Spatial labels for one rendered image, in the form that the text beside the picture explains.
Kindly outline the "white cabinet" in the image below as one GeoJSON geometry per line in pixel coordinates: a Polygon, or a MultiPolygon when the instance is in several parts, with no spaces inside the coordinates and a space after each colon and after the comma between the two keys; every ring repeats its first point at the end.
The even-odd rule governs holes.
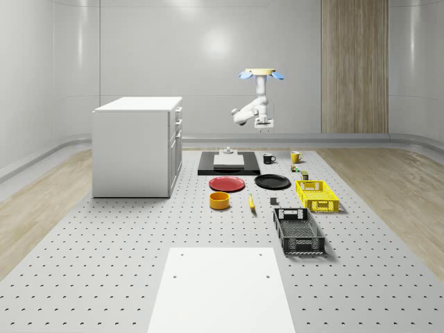
{"type": "Polygon", "coordinates": [[[122,97],[92,113],[92,195],[168,198],[182,166],[182,97],[122,97]]]}

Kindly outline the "black stove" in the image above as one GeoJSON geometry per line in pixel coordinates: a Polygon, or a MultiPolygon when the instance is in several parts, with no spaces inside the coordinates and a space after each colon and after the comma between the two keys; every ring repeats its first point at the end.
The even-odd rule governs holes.
{"type": "Polygon", "coordinates": [[[228,156],[242,156],[244,158],[244,165],[240,168],[234,167],[215,167],[214,156],[222,153],[222,150],[203,151],[201,153],[200,162],[198,165],[199,176],[258,176],[261,174],[257,158],[254,152],[234,150],[234,153],[228,156]]]}

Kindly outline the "white board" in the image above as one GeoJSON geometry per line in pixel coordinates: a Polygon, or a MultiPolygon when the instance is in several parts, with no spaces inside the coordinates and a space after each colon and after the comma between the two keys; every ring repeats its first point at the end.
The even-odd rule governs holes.
{"type": "Polygon", "coordinates": [[[272,248],[171,248],[148,333],[295,333],[272,248]]]}

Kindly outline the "red plate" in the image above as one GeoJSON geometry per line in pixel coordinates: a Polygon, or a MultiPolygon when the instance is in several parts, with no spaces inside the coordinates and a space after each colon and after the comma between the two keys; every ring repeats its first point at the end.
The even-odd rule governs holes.
{"type": "Polygon", "coordinates": [[[219,176],[209,181],[209,186],[214,191],[235,192],[245,187],[245,182],[234,176],[219,176]]]}

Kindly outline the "drone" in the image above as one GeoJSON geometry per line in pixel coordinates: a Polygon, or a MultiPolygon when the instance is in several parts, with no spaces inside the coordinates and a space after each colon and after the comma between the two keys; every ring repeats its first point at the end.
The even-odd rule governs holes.
{"type": "Polygon", "coordinates": [[[284,76],[278,72],[276,72],[275,69],[245,69],[243,72],[239,74],[239,77],[241,79],[248,79],[252,76],[272,76],[278,80],[283,80],[284,76]]]}

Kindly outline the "dark grey basket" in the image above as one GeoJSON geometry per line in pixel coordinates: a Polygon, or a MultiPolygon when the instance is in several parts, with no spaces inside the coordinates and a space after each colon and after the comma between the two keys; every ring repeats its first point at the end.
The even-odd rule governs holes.
{"type": "Polygon", "coordinates": [[[307,208],[275,208],[273,220],[285,253],[325,252],[325,236],[307,208]]]}

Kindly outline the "black plate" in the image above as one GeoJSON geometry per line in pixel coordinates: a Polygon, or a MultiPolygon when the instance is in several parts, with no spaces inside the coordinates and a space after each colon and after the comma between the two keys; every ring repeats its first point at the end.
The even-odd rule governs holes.
{"type": "Polygon", "coordinates": [[[277,174],[262,174],[255,178],[255,184],[264,189],[280,190],[291,186],[288,178],[277,174]]]}

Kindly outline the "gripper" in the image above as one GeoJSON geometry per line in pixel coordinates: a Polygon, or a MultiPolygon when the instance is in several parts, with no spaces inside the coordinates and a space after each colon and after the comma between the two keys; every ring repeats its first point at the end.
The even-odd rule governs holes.
{"type": "Polygon", "coordinates": [[[264,120],[260,117],[255,119],[255,128],[258,129],[258,131],[260,131],[261,133],[271,133],[273,131],[273,127],[273,119],[264,120]]]}

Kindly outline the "yellow bowl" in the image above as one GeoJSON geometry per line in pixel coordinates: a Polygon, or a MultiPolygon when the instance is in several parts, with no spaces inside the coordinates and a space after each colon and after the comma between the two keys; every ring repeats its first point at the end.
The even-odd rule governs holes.
{"type": "Polygon", "coordinates": [[[210,207],[214,210],[224,210],[230,206],[230,195],[223,191],[210,194],[210,207]]]}

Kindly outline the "yellow basket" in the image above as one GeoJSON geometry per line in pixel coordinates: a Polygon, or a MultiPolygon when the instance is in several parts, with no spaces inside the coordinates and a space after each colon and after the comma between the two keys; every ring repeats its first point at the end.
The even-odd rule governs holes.
{"type": "Polygon", "coordinates": [[[339,199],[323,180],[297,180],[296,193],[312,212],[338,212],[339,199]]]}

